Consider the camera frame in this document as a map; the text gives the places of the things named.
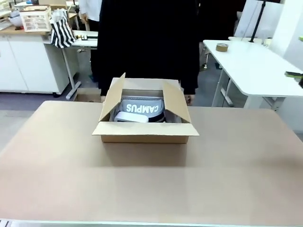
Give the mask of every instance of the tote bag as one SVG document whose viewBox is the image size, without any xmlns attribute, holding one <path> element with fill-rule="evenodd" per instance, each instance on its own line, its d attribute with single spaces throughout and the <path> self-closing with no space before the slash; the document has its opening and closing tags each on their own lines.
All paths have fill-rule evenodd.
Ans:
<svg viewBox="0 0 303 227">
<path fill-rule="evenodd" d="M 67 10 L 57 9 L 52 13 L 50 20 L 52 26 L 51 44 L 58 48 L 70 47 L 76 37 L 67 21 Z"/>
</svg>

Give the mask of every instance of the person in white shirt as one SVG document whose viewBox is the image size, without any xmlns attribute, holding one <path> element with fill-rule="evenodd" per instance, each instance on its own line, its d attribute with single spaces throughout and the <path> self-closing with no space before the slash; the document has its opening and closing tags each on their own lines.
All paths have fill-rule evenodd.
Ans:
<svg viewBox="0 0 303 227">
<path fill-rule="evenodd" d="M 92 32 L 99 30 L 99 18 L 102 0 L 79 0 L 80 18 L 83 23 L 89 25 Z M 91 71 L 93 73 L 92 80 L 98 81 L 98 56 L 97 50 L 90 51 Z"/>
</svg>

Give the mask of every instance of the gray pouch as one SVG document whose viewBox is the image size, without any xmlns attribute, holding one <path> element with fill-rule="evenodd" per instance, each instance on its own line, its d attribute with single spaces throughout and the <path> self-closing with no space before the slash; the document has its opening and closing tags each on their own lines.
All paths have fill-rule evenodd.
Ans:
<svg viewBox="0 0 303 227">
<path fill-rule="evenodd" d="M 142 114 L 149 118 L 149 122 L 163 122 L 164 116 L 164 102 L 163 100 L 122 100 L 120 111 Z"/>
</svg>

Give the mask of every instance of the white bowl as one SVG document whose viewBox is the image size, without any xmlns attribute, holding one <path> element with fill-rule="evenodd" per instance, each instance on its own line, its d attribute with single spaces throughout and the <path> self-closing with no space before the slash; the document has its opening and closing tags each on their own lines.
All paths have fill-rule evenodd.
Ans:
<svg viewBox="0 0 303 227">
<path fill-rule="evenodd" d="M 16 27 L 22 27 L 22 20 L 21 17 L 14 17 L 14 18 L 10 18 L 9 21 Z"/>
</svg>

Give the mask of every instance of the white shirt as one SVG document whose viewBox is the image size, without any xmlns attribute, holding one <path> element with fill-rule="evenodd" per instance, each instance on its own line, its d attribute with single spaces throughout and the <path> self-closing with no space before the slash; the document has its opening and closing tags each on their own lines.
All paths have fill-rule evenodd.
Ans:
<svg viewBox="0 0 303 227">
<path fill-rule="evenodd" d="M 102 0 L 78 0 L 80 13 L 86 13 L 90 20 L 99 21 Z"/>
</svg>

